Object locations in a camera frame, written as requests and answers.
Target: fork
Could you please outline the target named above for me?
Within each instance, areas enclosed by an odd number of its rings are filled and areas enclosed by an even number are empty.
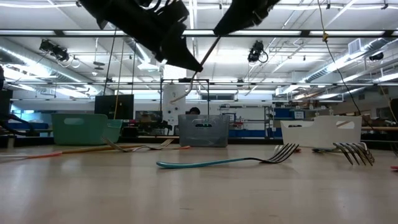
[[[194,163],[171,163],[171,162],[156,162],[158,166],[168,169],[183,169],[183,168],[194,168],[194,167],[206,167],[217,164],[225,164],[229,162],[238,162],[238,161],[246,161],[246,160],[254,160],[259,161],[262,164],[278,164],[284,162],[287,158],[289,158],[293,152],[298,148],[298,144],[286,144],[282,146],[282,149],[279,150],[276,154],[274,154],[270,159],[258,159],[255,157],[244,157],[237,159],[224,159],[219,161],[208,161],[208,162],[194,162]]]

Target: cable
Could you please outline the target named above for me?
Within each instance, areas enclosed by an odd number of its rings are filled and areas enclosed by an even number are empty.
[[[337,72],[340,74],[341,81],[343,82],[344,86],[346,87],[346,89],[347,89],[347,91],[348,91],[348,93],[349,93],[349,95],[350,95],[350,97],[351,97],[351,100],[353,101],[353,103],[354,103],[354,105],[355,105],[355,108],[358,110],[359,115],[362,116],[361,110],[359,109],[358,105],[356,104],[355,99],[354,99],[354,96],[352,95],[352,93],[350,92],[350,90],[349,90],[349,88],[348,88],[346,82],[344,81],[343,74],[341,74],[340,69],[337,67],[337,64],[336,64],[335,58],[333,57],[333,54],[330,52],[330,48],[329,48],[329,45],[328,45],[328,37],[329,37],[329,35],[326,33],[325,26],[323,25],[323,16],[322,16],[321,4],[320,4],[319,0],[317,0],[317,2],[318,2],[319,13],[320,13],[320,17],[321,17],[321,25],[322,25],[322,30],[323,30],[322,41],[324,41],[324,43],[326,44],[326,47],[327,47],[328,52],[329,52],[329,54],[330,54],[330,57],[331,57],[333,63],[336,65],[336,70],[337,70]],[[371,127],[371,129],[372,129],[373,131],[375,131],[374,128],[373,128],[373,127],[371,126],[371,124],[369,123],[369,121],[367,121],[366,119],[364,119],[364,120],[365,120],[366,124],[367,124],[369,127]]]
[[[217,45],[217,43],[220,41],[220,39],[221,39],[221,36],[218,36],[217,39],[214,41],[213,45],[212,45],[212,46],[209,48],[209,50],[207,51],[205,57],[204,57],[204,58],[202,59],[202,61],[200,62],[200,66],[203,66],[203,64],[205,64],[207,58],[210,56],[210,54],[212,53],[212,51],[214,50],[214,48],[216,47],[216,45]],[[196,77],[197,74],[198,74],[198,72],[195,72],[195,73],[193,74],[188,91],[186,91],[184,95],[179,96],[179,97],[177,97],[176,99],[170,101],[170,104],[174,104],[176,101],[181,100],[182,98],[188,96],[188,94],[192,91],[193,81],[194,81],[194,79],[195,79],[195,77]]]
[[[261,62],[261,63],[266,63],[266,62],[268,62],[268,54],[267,54],[267,52],[265,52],[264,50],[262,50],[262,53],[264,53],[266,56],[267,56],[267,59],[265,60],[265,61],[261,61],[260,60],[260,58],[259,58],[259,62]]]
[[[110,56],[109,56],[108,71],[106,72],[106,77],[105,77],[105,86],[104,86],[104,93],[103,93],[103,96],[105,95],[106,84],[108,84],[109,69],[111,68],[111,61],[112,61],[114,40],[116,39],[116,31],[118,31],[118,28],[117,28],[117,27],[114,29],[113,41],[112,41],[112,48],[111,48],[111,54],[110,54]]]
[[[153,8],[150,8],[148,10],[150,11],[155,11],[157,8],[159,8],[160,4],[161,4],[162,0],[157,0],[156,5]]]
[[[116,90],[116,105],[114,107],[113,119],[116,119],[116,112],[118,112],[118,104],[119,104],[119,87],[120,87],[120,79],[122,77],[122,66],[123,66],[123,53],[124,53],[124,41],[122,42],[122,60],[120,60],[120,68],[119,68],[119,80],[118,80],[118,89]]]
[[[134,89],[134,74],[136,71],[136,50],[137,50],[137,42],[134,43],[134,57],[132,58],[132,80],[131,80],[131,94]]]

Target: person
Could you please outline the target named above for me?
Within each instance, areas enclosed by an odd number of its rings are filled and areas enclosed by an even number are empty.
[[[2,66],[0,66],[0,91],[4,86],[4,81],[6,81],[6,78],[4,78],[4,70],[2,69]]]
[[[194,115],[199,115],[200,114],[200,110],[197,107],[193,107],[189,110],[189,114],[194,114]]]

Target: fork tines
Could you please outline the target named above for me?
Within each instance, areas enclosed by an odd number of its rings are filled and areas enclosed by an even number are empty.
[[[164,141],[162,144],[160,144],[160,147],[167,147],[167,146],[169,146],[169,144],[171,144],[173,140],[174,140],[174,139],[168,139],[168,140]]]
[[[296,150],[296,148],[298,148],[298,146],[299,146],[298,144],[291,144],[291,143],[283,146],[277,146],[275,148],[274,155],[270,159],[262,161],[262,163],[268,163],[268,164],[281,163],[285,161],[287,158],[289,158]]]
[[[354,163],[349,156],[350,154],[358,165],[360,165],[360,163],[356,156],[361,159],[364,165],[366,165],[366,161],[368,161],[373,166],[374,157],[365,143],[333,143],[333,145],[344,154],[351,165],[354,165]]]

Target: wooden table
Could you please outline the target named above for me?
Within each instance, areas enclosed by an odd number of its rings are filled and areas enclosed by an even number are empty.
[[[375,131],[398,131],[398,127],[373,127]],[[362,127],[363,131],[372,131],[371,127]]]
[[[0,161],[1,223],[397,223],[398,174],[389,166],[398,162],[387,151],[373,152],[373,167],[307,150],[277,165],[164,170],[155,164],[267,158],[273,150],[233,145]]]

